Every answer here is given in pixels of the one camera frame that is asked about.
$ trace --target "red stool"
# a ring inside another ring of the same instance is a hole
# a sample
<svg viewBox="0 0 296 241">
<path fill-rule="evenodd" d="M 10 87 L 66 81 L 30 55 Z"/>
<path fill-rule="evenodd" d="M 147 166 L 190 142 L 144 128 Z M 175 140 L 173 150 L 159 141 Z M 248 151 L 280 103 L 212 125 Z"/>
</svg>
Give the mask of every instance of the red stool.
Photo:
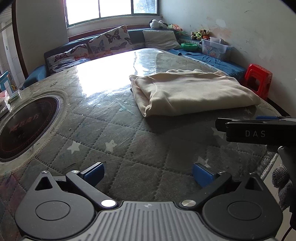
<svg viewBox="0 0 296 241">
<path fill-rule="evenodd" d="M 243 85 L 252 90 L 260 98 L 266 100 L 272 79 L 272 73 L 257 64 L 250 64 Z"/>
</svg>

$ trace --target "metal screw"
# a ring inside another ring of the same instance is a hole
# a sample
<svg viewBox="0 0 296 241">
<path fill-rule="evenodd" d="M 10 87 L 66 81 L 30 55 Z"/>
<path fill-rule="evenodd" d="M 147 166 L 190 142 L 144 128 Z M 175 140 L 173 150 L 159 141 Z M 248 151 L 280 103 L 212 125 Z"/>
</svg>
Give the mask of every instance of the metal screw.
<svg viewBox="0 0 296 241">
<path fill-rule="evenodd" d="M 101 202 L 101 205 L 104 207 L 113 207 L 116 205 L 116 202 L 111 199 L 106 199 Z"/>
<path fill-rule="evenodd" d="M 193 207 L 196 205 L 196 202 L 194 200 L 184 200 L 181 202 L 181 204 L 184 206 L 184 207 Z"/>
</svg>

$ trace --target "sunlight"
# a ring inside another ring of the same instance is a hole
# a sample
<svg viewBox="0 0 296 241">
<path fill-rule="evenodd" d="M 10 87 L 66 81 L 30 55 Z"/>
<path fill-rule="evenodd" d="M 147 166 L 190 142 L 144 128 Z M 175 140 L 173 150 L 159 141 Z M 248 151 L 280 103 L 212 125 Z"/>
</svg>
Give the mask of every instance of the sunlight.
<svg viewBox="0 0 296 241">
<path fill-rule="evenodd" d="M 69 25 L 99 18 L 98 0 L 66 0 Z"/>
<path fill-rule="evenodd" d="M 131 14 L 131 0 L 100 0 L 100 10 L 102 18 Z"/>
</svg>

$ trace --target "pillow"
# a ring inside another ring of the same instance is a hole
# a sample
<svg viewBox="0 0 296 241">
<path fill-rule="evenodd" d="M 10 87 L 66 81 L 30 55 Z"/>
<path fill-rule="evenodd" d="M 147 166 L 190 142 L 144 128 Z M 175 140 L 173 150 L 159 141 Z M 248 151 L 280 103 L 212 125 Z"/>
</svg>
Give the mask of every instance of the pillow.
<svg viewBox="0 0 296 241">
<path fill-rule="evenodd" d="M 90 61 L 87 45 L 80 44 L 64 53 L 48 57 L 46 65 L 52 75 L 87 61 Z"/>
<path fill-rule="evenodd" d="M 161 50 L 181 49 L 174 31 L 170 30 L 143 30 L 146 48 Z"/>
<path fill-rule="evenodd" d="M 133 44 L 126 25 L 114 28 L 91 39 L 89 46 L 93 52 L 92 58 L 102 58 L 133 50 Z"/>
</svg>

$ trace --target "folded towel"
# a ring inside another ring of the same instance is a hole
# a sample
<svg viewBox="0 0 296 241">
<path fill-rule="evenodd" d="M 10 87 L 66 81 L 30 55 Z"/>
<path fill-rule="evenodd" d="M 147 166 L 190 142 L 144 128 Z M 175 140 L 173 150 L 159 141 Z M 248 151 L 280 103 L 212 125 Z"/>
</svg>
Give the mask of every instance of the folded towel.
<svg viewBox="0 0 296 241">
<path fill-rule="evenodd" d="M 144 77 L 131 75 L 129 78 L 135 101 L 144 117 L 260 104 L 255 93 L 221 71 L 168 70 Z"/>
</svg>

